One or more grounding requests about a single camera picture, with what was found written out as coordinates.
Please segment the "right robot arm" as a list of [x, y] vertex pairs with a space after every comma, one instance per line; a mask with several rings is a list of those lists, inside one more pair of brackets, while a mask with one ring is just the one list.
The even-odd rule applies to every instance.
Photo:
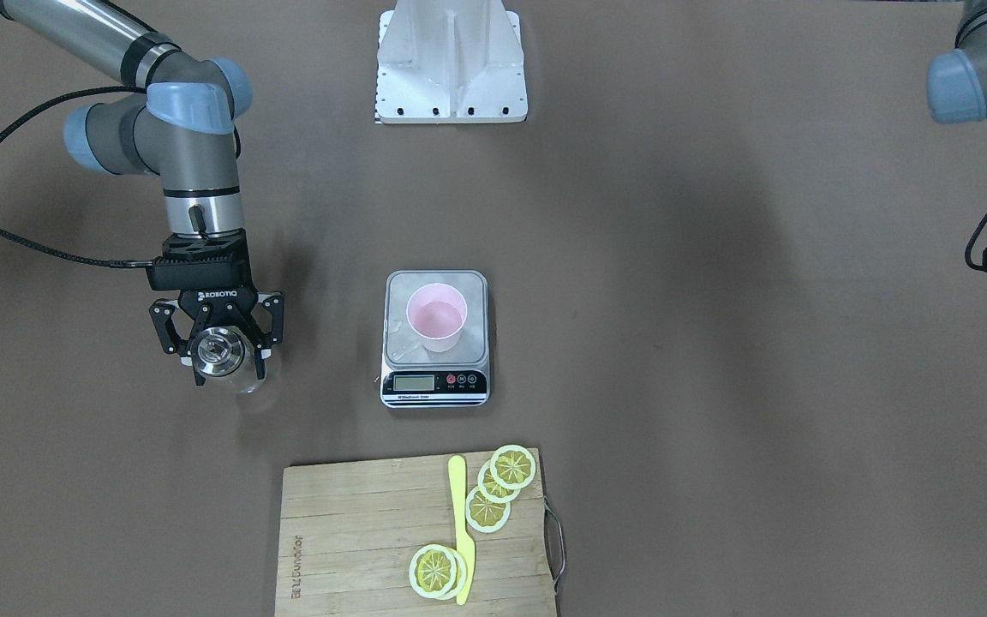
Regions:
[[[148, 311], [162, 351], [191, 368], [199, 386], [258, 390], [284, 337], [284, 297], [252, 281], [236, 168], [236, 119], [252, 103], [242, 67], [196, 59], [110, 1], [0, 1], [0, 16], [114, 79], [111, 93], [122, 100], [72, 112], [65, 147], [90, 171], [156, 176], [170, 228], [159, 256], [143, 261], [78, 256], [3, 228], [0, 237], [63, 261], [145, 271], [153, 291], [175, 293]], [[0, 133], [0, 144], [40, 113], [98, 94], [93, 87], [36, 106]]]

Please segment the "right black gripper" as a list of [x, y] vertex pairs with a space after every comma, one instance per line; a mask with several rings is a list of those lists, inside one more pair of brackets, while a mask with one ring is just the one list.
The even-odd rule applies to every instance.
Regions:
[[[202, 328], [211, 326], [241, 328], [249, 341], [254, 377], [266, 379], [272, 351], [284, 340], [285, 297], [281, 291], [258, 293], [254, 288], [246, 231], [169, 236], [162, 255], [147, 266], [147, 278], [153, 291], [179, 293], [177, 301], [157, 298], [148, 313], [162, 351], [191, 368], [197, 386], [203, 386], [203, 375], [194, 365], [192, 346]], [[193, 320], [188, 338], [176, 329], [180, 311]]]

